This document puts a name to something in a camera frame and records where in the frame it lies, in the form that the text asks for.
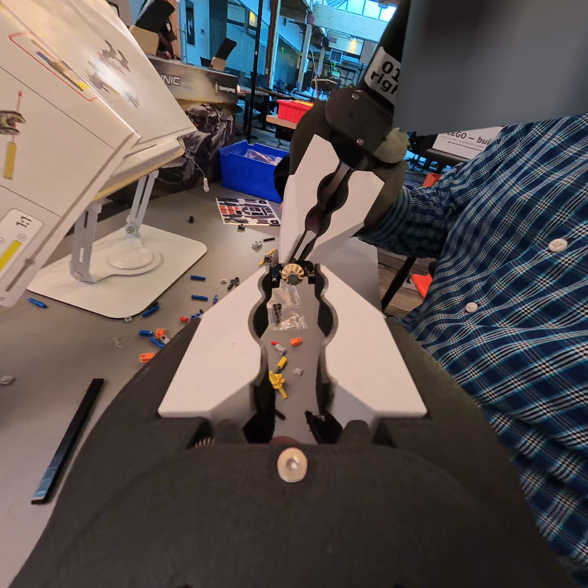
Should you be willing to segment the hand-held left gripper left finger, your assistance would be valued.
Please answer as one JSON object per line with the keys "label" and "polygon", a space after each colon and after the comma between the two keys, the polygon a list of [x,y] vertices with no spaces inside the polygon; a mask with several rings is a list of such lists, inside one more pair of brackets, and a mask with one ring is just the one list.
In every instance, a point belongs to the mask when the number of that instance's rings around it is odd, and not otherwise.
{"label": "hand-held left gripper left finger", "polygon": [[158,407],[168,419],[228,421],[248,442],[275,431],[275,392],[261,336],[268,328],[270,268],[259,268],[198,320],[195,333]]}

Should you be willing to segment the axle with tan gear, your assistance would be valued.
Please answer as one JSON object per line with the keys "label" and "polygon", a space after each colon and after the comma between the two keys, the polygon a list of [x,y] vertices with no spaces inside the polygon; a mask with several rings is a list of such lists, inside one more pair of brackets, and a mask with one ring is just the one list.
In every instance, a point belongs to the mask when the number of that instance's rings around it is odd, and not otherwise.
{"label": "axle with tan gear", "polygon": [[[309,261],[303,261],[303,262],[292,261],[289,263],[297,263],[304,268],[305,278],[303,279],[303,281],[301,283],[303,283],[304,281],[307,281],[309,284],[315,283],[316,276],[315,276],[315,266],[313,263],[311,263]],[[271,284],[272,289],[277,289],[277,288],[280,288],[281,286],[284,286],[284,287],[290,286],[290,285],[287,285],[286,283],[284,283],[283,280],[281,279],[282,268],[284,265],[287,265],[287,264],[288,263],[278,263],[274,267],[271,267],[269,275],[271,278],[270,284]]]}

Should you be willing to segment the person's right forearm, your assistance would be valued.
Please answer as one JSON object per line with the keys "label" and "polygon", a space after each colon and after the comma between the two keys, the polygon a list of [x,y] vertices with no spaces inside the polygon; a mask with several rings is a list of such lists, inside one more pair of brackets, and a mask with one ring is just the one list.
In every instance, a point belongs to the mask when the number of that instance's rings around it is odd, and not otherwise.
{"label": "person's right forearm", "polygon": [[433,186],[417,188],[405,185],[404,161],[374,169],[384,184],[356,237],[408,257],[455,256],[474,239],[467,208],[493,168],[489,158],[479,156],[452,168]]}

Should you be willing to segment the lego sticker sheet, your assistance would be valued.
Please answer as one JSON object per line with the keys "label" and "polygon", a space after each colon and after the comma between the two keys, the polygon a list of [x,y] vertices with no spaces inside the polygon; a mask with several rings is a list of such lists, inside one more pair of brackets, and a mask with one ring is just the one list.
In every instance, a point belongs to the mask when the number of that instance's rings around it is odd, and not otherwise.
{"label": "lego sticker sheet", "polygon": [[223,224],[244,226],[280,226],[271,202],[259,198],[216,197]]}

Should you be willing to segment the yellow black lego joint assembly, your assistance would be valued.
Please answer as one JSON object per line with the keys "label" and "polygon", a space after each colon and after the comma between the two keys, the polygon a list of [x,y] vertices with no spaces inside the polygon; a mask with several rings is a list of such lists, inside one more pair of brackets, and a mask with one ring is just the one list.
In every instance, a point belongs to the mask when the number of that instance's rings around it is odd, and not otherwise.
{"label": "yellow black lego joint assembly", "polygon": [[283,369],[288,362],[288,358],[283,356],[275,366],[273,371],[269,371],[269,381],[273,389],[279,393],[283,399],[288,398],[288,394],[284,388],[285,377],[283,375]]}

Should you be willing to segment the scattered blue lego pins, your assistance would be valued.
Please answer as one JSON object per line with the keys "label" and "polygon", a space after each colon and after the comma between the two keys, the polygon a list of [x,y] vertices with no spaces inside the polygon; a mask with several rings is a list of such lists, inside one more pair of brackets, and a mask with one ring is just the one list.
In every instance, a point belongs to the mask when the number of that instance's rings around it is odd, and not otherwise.
{"label": "scattered blue lego pins", "polygon": [[[206,281],[206,276],[190,275],[190,280],[191,281],[195,281],[195,282],[205,282]],[[201,295],[193,295],[192,296],[192,300],[198,300],[200,302],[207,302],[208,301],[208,297],[207,296],[201,296]],[[214,303],[217,303],[217,300],[218,300],[218,296],[215,295],[214,298],[213,298],[213,302]],[[46,309],[48,307],[45,302],[42,302],[41,300],[35,299],[33,297],[26,298],[26,301],[29,302],[30,304],[33,304],[34,306],[36,306],[38,308]],[[148,318],[151,315],[153,315],[154,313],[157,313],[159,309],[160,309],[159,301],[158,300],[154,300],[154,301],[151,302],[151,304],[149,306],[145,307],[145,309],[141,313],[141,317],[142,318]],[[125,316],[125,317],[123,317],[123,321],[125,323],[130,323],[132,321],[132,317],[130,315],[129,316]],[[157,339],[155,339],[155,337],[153,335],[155,330],[152,330],[152,329],[140,329],[139,332],[138,332],[138,335],[139,335],[139,337],[141,337],[143,339],[149,339],[158,348],[163,348],[165,345],[163,345],[160,341],[158,341]]]}

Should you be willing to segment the dark printed lego box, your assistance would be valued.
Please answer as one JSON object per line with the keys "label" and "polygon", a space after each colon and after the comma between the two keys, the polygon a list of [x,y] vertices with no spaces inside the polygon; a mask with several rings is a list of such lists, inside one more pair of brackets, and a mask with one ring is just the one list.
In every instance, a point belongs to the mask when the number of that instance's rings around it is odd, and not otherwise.
{"label": "dark printed lego box", "polygon": [[235,141],[238,78],[211,68],[148,55],[194,128],[182,138],[185,153],[159,169],[154,191],[173,194],[220,182],[221,149]]}

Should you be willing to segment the lego instruction booklet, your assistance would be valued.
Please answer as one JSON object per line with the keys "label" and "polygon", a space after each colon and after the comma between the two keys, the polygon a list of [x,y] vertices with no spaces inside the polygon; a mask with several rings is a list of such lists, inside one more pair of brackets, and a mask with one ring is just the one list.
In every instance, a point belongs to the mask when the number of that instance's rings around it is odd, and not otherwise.
{"label": "lego instruction booklet", "polygon": [[106,1],[1,1],[1,305],[193,124]]}

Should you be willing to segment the blue plastic bin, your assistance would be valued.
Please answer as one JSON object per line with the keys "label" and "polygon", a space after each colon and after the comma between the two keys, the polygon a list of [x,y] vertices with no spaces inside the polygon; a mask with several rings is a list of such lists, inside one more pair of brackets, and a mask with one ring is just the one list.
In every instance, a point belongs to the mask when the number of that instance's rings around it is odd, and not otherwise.
{"label": "blue plastic bin", "polygon": [[286,151],[240,141],[221,148],[219,154],[223,187],[272,202],[281,200],[274,173]]}

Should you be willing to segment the red plastic bin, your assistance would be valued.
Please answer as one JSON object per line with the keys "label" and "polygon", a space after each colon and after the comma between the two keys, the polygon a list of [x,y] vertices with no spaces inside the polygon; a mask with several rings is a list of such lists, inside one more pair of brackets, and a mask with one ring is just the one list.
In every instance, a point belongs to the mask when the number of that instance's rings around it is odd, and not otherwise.
{"label": "red plastic bin", "polygon": [[313,107],[312,102],[305,100],[278,99],[277,104],[277,118],[294,124],[298,124],[304,114]]}

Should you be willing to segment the black table leg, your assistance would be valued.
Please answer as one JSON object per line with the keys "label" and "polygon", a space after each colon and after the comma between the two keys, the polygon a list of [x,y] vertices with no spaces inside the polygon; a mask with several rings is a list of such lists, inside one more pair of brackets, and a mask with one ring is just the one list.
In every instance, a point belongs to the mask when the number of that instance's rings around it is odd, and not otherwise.
{"label": "black table leg", "polygon": [[[392,299],[406,282],[416,259],[416,257],[405,258],[404,261],[402,261],[402,264],[398,267],[391,265],[391,262],[379,260],[380,287],[383,287],[383,285],[387,286],[380,303],[383,313],[386,313],[386,309],[390,305]],[[386,276],[390,277],[390,279],[384,283],[384,277]]]}

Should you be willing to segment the clear plastic bag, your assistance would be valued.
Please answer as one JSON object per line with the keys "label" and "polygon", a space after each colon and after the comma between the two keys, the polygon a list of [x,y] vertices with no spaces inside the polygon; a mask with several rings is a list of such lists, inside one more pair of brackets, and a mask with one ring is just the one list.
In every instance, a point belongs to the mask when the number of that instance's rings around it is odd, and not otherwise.
{"label": "clear plastic bag", "polygon": [[270,330],[307,329],[307,321],[296,286],[280,286],[273,289],[266,308]]}

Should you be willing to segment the framed marker sign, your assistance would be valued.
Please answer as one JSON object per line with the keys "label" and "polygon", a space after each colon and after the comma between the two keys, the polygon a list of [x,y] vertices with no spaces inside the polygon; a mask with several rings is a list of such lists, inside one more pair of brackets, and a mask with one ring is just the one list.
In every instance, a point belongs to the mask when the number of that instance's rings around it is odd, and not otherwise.
{"label": "framed marker sign", "polygon": [[438,134],[432,147],[424,151],[421,157],[443,166],[467,162],[480,155],[502,129],[502,126],[496,126]]}

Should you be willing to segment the white book stand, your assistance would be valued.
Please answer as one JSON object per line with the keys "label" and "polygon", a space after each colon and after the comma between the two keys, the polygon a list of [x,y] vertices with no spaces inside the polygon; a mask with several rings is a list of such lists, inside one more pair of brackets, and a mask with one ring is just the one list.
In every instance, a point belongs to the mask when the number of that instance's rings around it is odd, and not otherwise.
{"label": "white book stand", "polygon": [[158,174],[138,181],[124,226],[98,240],[103,200],[91,203],[74,225],[70,256],[41,269],[28,291],[111,319],[143,313],[207,251],[200,241],[143,223]]}

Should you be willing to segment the person's torso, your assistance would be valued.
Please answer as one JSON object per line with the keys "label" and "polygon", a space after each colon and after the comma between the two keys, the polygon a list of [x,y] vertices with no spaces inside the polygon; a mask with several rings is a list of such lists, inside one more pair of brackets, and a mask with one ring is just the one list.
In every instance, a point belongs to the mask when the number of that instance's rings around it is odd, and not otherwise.
{"label": "person's torso", "polygon": [[537,527],[587,587],[587,115],[504,128],[414,338],[508,447]]}

